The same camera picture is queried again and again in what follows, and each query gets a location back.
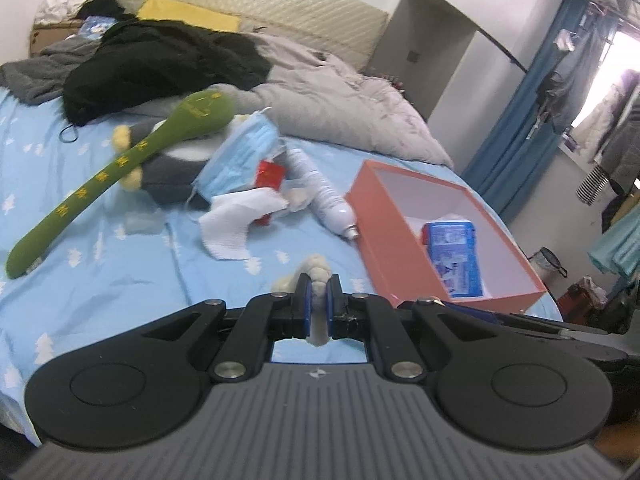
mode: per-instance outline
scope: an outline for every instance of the red box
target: red box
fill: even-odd
[[[464,186],[367,160],[346,199],[358,218],[358,247],[371,281],[394,306],[437,296],[482,310],[522,313],[546,293],[520,248]],[[474,224],[485,296],[450,298],[420,241],[422,226],[446,214]]]

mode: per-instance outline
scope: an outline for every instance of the green snake plush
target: green snake plush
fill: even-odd
[[[9,254],[6,275],[11,279],[23,275],[74,218],[144,160],[177,142],[223,128],[232,121],[234,113],[231,97],[216,89],[185,98],[162,126],[121,153],[29,231]]]

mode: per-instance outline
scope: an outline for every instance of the white plush toy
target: white plush toy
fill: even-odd
[[[298,277],[306,272],[311,278],[311,335],[306,339],[314,346],[322,346],[329,341],[326,326],[326,282],[331,277],[331,267],[324,256],[312,254],[306,257],[296,272],[284,276],[273,283],[272,292],[295,292]]]

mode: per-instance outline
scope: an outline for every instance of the blue package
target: blue package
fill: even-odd
[[[109,30],[113,25],[118,23],[115,18],[109,18],[105,16],[89,16],[80,30],[78,36],[87,38],[88,40],[100,40],[104,33]]]
[[[425,224],[422,242],[450,297],[482,296],[476,229],[471,222],[450,220]]]

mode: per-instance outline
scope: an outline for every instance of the light blue bedsheet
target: light blue bedsheet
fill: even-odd
[[[268,292],[312,253],[324,254],[346,292],[373,292],[355,247],[326,231],[307,211],[252,227],[246,262],[213,260],[198,225],[181,207],[167,226],[132,234],[130,221],[154,209],[144,193],[115,186],[67,228],[44,262],[18,280],[4,275],[9,250],[66,195],[113,157],[112,129],[136,117],[119,114],[78,128],[73,144],[58,140],[66,126],[60,100],[38,107],[18,104],[0,89],[0,422],[37,443],[24,409],[24,386],[54,356],[124,332],[207,298],[244,306]],[[348,148],[292,139],[316,160],[340,192],[347,191],[365,158],[404,164],[454,182],[446,168],[401,162]],[[546,296],[529,311],[559,319]],[[274,361],[359,362],[357,342],[314,348],[303,341],[277,344]]]
[[[79,128],[78,141],[63,144],[60,100],[28,107],[0,89],[0,420],[32,442],[24,385],[43,362],[188,306],[166,229],[126,234],[127,213],[145,210],[149,198],[119,186],[76,219],[31,274],[4,273],[15,243],[113,158],[113,127],[127,120]]]

